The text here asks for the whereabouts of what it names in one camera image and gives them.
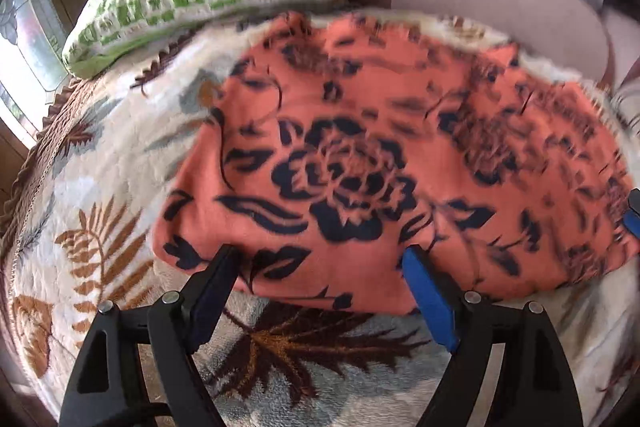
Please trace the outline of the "orange black floral garment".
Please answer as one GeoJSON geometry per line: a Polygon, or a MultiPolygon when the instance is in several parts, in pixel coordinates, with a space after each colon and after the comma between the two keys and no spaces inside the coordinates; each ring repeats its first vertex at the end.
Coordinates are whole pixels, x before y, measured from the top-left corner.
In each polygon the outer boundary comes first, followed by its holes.
{"type": "Polygon", "coordinates": [[[618,269],[639,251],[631,187],[582,86],[529,74],[514,44],[288,13],[215,93],[152,244],[186,272],[234,245],[259,296],[405,314],[409,246],[496,299],[618,269]]]}

